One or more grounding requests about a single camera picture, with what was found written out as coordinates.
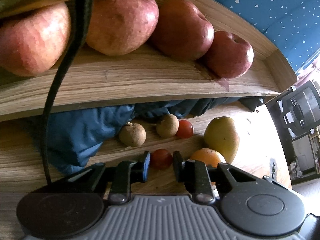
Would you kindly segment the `black office chair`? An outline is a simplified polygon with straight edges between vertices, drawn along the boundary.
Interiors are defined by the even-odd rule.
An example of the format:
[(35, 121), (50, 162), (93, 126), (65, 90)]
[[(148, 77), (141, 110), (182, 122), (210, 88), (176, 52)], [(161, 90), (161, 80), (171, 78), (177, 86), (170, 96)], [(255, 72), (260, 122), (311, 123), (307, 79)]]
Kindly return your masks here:
[(293, 151), (292, 140), (319, 126), (319, 92), (312, 81), (287, 89), (266, 106), (287, 153)]

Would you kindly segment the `cherry tomato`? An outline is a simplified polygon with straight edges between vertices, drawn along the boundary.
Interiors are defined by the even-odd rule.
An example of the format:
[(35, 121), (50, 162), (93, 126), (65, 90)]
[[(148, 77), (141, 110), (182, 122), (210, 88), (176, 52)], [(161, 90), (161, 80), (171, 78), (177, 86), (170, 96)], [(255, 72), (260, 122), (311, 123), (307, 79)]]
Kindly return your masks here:
[(156, 170), (164, 170), (172, 165), (172, 154), (165, 149), (158, 149), (150, 155), (150, 166)]
[(188, 120), (180, 120), (176, 136), (182, 139), (188, 139), (194, 134), (194, 127)]

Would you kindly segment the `orange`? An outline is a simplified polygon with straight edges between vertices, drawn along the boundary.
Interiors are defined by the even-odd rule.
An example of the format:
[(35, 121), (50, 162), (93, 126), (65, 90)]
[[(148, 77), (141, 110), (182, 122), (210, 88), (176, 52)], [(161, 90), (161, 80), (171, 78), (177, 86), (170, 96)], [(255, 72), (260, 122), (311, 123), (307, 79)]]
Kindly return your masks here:
[(222, 154), (210, 148), (195, 151), (189, 159), (202, 161), (206, 166), (211, 165), (212, 167), (217, 167), (218, 163), (226, 162)]

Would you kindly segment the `pale red apple left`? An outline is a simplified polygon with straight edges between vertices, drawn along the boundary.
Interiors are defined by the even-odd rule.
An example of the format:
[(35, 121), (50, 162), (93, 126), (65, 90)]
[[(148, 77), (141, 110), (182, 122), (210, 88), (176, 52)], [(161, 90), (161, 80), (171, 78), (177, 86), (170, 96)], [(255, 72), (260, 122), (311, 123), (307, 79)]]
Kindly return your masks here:
[(18, 76), (40, 75), (61, 57), (70, 34), (64, 2), (13, 17), (1, 26), (1, 67)]

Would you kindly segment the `cherry tomato front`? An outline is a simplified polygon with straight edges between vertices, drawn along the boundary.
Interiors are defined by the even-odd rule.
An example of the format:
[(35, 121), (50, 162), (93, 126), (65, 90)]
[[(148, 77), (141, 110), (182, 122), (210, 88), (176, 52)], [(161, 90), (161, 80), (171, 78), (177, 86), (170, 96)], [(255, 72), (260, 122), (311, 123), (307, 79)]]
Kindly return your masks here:
[(172, 165), (172, 154), (165, 149), (158, 149), (150, 155), (150, 166), (156, 170), (164, 170)]

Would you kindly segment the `green yellow mango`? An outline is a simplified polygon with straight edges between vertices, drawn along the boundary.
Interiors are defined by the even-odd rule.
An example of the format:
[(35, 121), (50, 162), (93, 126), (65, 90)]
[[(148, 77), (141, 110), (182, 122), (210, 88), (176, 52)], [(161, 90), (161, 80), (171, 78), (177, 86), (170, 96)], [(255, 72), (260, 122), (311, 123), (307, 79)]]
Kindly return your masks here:
[(219, 152), (227, 163), (232, 163), (240, 144), (234, 120), (228, 116), (212, 119), (204, 132), (204, 142)]

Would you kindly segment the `blue dotted fabric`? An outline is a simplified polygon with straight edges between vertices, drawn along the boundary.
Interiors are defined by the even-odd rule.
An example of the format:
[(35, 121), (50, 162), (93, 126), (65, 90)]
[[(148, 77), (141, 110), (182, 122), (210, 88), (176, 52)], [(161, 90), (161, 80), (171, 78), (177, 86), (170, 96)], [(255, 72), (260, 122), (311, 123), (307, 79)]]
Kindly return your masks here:
[(298, 73), (319, 55), (319, 0), (215, 0), (263, 33)]

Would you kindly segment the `small brown longan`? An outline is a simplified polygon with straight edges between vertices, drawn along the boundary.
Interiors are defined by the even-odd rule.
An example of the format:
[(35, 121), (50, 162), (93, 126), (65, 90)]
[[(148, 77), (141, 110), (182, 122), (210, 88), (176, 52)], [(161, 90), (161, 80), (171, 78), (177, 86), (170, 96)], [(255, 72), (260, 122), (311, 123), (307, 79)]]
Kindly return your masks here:
[(146, 140), (146, 131), (141, 124), (127, 122), (119, 132), (119, 140), (126, 146), (138, 147)]
[(163, 120), (157, 124), (156, 131), (162, 138), (170, 138), (176, 135), (179, 128), (179, 120), (173, 114), (167, 114)]

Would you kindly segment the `wooden shelf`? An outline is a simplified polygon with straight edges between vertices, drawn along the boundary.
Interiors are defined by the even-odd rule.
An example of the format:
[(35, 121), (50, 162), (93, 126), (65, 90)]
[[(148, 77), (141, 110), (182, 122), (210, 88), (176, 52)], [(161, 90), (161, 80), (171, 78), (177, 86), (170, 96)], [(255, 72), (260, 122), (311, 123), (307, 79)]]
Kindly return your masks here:
[(149, 43), (116, 57), (84, 46), (65, 75), (53, 111), (165, 100), (275, 96), (296, 82), (296, 74), (287, 59), (255, 27), (213, 0), (189, 1), (216, 30), (234, 33), (252, 45), (254, 61), (246, 74), (236, 79), (216, 80), (199, 63), (173, 60)]

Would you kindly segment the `pale red apple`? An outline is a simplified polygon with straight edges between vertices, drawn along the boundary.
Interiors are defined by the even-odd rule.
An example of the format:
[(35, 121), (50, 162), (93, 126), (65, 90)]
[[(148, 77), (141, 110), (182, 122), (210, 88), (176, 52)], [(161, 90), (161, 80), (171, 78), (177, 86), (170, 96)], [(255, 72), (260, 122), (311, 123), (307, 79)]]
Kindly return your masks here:
[(126, 55), (149, 39), (158, 17), (155, 0), (94, 0), (86, 43), (107, 56)]
[(61, 57), (70, 34), (64, 2), (13, 17), (1, 26), (1, 67), (18, 76), (40, 75)]

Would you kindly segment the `dark red apple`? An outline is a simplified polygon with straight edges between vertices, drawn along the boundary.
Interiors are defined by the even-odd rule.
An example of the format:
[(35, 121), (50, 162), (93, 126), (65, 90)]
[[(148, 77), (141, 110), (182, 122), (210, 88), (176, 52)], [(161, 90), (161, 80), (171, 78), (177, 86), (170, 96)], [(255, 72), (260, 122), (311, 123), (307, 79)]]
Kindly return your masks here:
[(240, 36), (227, 31), (217, 31), (205, 58), (207, 67), (217, 76), (234, 79), (249, 70), (254, 51), (251, 44)]
[(151, 39), (165, 55), (195, 61), (210, 48), (214, 27), (190, 1), (168, 0), (159, 9), (159, 19)]

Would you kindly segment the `cherry tomato back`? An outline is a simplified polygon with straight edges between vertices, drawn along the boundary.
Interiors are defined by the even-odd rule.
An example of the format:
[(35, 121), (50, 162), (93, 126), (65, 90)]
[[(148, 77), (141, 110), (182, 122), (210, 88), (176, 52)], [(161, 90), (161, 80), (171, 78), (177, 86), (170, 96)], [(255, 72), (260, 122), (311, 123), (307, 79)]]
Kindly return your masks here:
[(188, 139), (194, 134), (194, 127), (188, 120), (180, 120), (176, 136), (182, 139)]

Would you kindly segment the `dark red apple right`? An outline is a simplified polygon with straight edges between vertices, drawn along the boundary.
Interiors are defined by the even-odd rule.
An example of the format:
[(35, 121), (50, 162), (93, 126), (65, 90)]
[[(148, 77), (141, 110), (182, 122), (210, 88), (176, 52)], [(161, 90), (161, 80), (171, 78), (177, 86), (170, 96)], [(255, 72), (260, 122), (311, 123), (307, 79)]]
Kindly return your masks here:
[(207, 67), (217, 76), (234, 79), (249, 70), (254, 51), (251, 44), (240, 36), (227, 31), (217, 31), (205, 58)]

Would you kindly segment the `dark blue cloth under shelf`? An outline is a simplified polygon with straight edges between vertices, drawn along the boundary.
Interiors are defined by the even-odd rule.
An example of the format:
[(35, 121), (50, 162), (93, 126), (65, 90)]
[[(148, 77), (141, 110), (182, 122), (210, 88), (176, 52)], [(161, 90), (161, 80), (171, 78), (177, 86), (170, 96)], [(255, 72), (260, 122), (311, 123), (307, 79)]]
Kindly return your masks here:
[(189, 114), (201, 116), (236, 101), (253, 112), (264, 100), (263, 96), (169, 100), (54, 113), (48, 124), (48, 160), (62, 174), (73, 174), (87, 165), (105, 140), (115, 137), (133, 119), (155, 124), (166, 114), (178, 119)]

